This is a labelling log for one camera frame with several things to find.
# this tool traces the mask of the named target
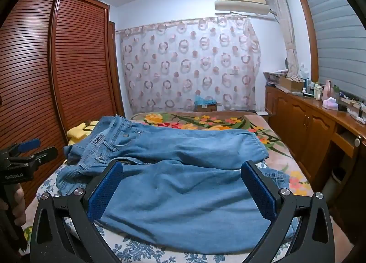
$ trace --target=bed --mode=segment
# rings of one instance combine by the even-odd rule
[[[266,165],[270,168],[281,170],[290,176],[289,189],[296,195],[313,194],[309,182],[301,172],[295,160],[291,157],[288,148],[281,142],[277,135],[271,130],[266,121],[259,115],[249,112],[207,112],[207,113],[140,113],[134,115],[131,120],[143,124],[157,127],[170,127],[188,130],[227,130],[230,128],[240,128],[253,132],[259,140],[266,146],[269,157],[265,162],[260,163],[262,167]],[[52,196],[60,195],[55,185],[58,171],[64,167],[63,164],[57,169],[38,189],[39,199],[44,192]],[[66,219],[66,224],[71,231],[76,234],[73,223]],[[99,233],[110,246],[112,251],[122,262],[143,263],[225,263],[242,262],[247,253],[239,254],[217,254],[203,255],[194,253],[183,253],[170,250],[163,246],[152,245],[147,242],[134,239],[127,234],[116,234],[96,225]],[[29,238],[31,227],[25,227],[24,232]],[[283,244],[274,261],[284,257],[290,242]]]

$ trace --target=blue gripper pad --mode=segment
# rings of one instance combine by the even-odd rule
[[[28,152],[32,149],[36,149],[41,146],[41,141],[39,139],[33,139],[27,142],[20,143],[18,146],[18,151],[20,153]]]
[[[99,183],[88,201],[87,217],[93,222],[100,219],[123,177],[123,165],[116,162]]]
[[[262,217],[266,220],[274,221],[277,217],[276,200],[247,162],[242,164],[240,172],[242,180],[261,212]]]

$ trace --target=white sheet with blue flowers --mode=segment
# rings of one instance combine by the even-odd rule
[[[65,166],[63,164],[58,168],[37,190],[37,198],[39,199],[44,192],[50,193],[53,197],[60,196],[56,187],[56,176],[58,172]],[[267,167],[266,162],[257,164],[258,168]],[[77,236],[73,222],[70,218],[65,219],[66,224],[70,227],[71,232]],[[153,245],[148,242],[131,237],[126,233],[113,233],[103,227],[96,225],[100,235],[112,249],[113,253],[122,261],[127,263],[238,263],[243,262],[248,253],[240,254],[217,254],[202,255],[194,253],[183,253],[167,249],[164,246]],[[277,252],[274,262],[283,258],[290,246],[290,242],[283,244]]]

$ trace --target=jeans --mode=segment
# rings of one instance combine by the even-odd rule
[[[98,220],[115,232],[186,252],[218,254],[253,249],[270,225],[240,176],[243,162],[268,157],[248,131],[177,130],[103,117],[65,154],[71,165],[56,179],[63,195],[85,187],[112,159],[132,163],[123,165],[123,180]],[[261,172],[280,188],[288,187],[283,172]]]

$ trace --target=window blind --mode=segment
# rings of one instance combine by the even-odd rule
[[[314,22],[319,82],[366,99],[366,30],[346,0],[307,0]]]

